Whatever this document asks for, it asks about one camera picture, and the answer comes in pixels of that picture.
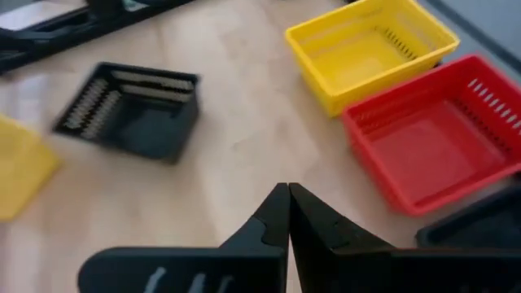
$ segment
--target black tray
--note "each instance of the black tray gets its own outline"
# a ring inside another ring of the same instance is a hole
[[[521,186],[512,186],[418,231],[420,247],[521,248]]]
[[[56,133],[175,162],[199,116],[193,74],[99,64]]]

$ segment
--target table surface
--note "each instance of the table surface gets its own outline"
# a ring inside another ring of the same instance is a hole
[[[22,28],[82,5],[74,1],[22,7],[1,15],[0,26]],[[76,292],[82,262],[107,247],[218,246],[280,181],[302,183],[398,247],[413,246],[419,228],[501,188],[418,218],[385,204],[342,125],[307,90],[283,37],[286,28],[341,5],[197,0],[0,78],[0,112],[41,133],[63,161],[30,206],[0,224],[0,291]],[[201,75],[202,115],[179,164],[50,132],[100,61]],[[287,291],[300,292],[293,256]]]

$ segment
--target wooden table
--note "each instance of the wooden table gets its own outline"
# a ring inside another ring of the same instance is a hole
[[[0,17],[21,28],[81,5],[38,2]],[[91,254],[113,246],[215,247],[279,181],[297,181],[399,247],[417,229],[499,188],[421,218],[389,209],[341,124],[304,86],[284,30],[337,0],[197,0],[31,64],[0,80],[0,110],[44,135],[63,167],[15,221],[0,224],[0,291],[76,292]],[[100,61],[202,76],[202,116],[181,162],[157,164],[50,133]],[[291,256],[287,291],[300,286]]]

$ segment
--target black plastic basket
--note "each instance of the black plastic basket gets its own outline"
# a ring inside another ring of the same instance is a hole
[[[512,186],[418,231],[420,247],[521,248],[521,186]]]
[[[199,116],[194,74],[99,64],[56,133],[176,162]]]

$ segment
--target black container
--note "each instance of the black container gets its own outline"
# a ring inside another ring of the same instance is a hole
[[[198,80],[193,74],[101,63],[54,131],[174,163],[199,116]]]
[[[418,231],[420,247],[521,248],[521,186],[512,186]]]

